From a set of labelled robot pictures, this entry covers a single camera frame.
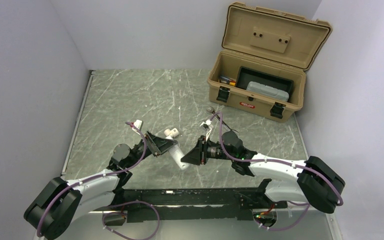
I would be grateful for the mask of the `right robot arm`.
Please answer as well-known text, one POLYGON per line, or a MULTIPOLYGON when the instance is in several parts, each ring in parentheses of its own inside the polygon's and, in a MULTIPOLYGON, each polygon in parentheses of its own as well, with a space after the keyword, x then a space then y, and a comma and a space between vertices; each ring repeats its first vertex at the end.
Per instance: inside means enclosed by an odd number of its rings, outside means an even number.
POLYGON ((256 203, 267 208, 274 202, 308 203, 320 212, 332 214, 342 206, 345 181, 321 158, 307 160, 273 158, 244 147, 234 131, 213 142, 202 135, 195 147, 181 157, 190 165, 205 165, 208 159, 231 161, 232 168, 242 176, 262 177, 256 203))

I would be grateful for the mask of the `white plastic pipe elbow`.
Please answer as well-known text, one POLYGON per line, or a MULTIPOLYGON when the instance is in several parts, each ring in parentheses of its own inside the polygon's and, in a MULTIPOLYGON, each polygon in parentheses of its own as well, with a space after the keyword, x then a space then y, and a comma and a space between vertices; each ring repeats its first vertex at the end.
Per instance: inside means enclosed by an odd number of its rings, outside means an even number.
POLYGON ((179 130, 177 128, 173 128, 173 129, 166 129, 164 131, 164 134, 167 138, 171 138, 171 139, 175 139, 179 134, 179 130))

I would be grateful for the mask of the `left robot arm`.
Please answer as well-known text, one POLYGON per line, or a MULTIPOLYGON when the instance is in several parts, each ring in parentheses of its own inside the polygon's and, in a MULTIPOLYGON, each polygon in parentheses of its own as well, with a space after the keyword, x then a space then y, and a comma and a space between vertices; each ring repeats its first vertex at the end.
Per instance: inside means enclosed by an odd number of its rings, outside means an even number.
POLYGON ((133 175, 130 170, 146 157, 158 157, 177 145, 173 138, 150 132, 143 134, 134 147, 119 144, 104 170, 73 180, 51 179, 25 210, 23 218, 40 237, 55 240, 74 220, 90 211, 106 206, 119 209, 124 203, 123 186, 133 175))

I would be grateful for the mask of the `white remote control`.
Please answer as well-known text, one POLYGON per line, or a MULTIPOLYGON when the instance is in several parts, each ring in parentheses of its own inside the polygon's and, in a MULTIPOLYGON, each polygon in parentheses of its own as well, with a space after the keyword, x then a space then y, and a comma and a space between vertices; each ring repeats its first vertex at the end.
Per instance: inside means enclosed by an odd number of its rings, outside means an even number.
POLYGON ((181 148, 179 147, 179 144, 176 143, 174 146, 172 146, 168 150, 169 154, 171 155, 172 159, 175 161, 177 166, 182 170, 186 170, 190 164, 189 163, 184 163, 181 161, 182 157, 185 156, 185 154, 182 152, 181 148))

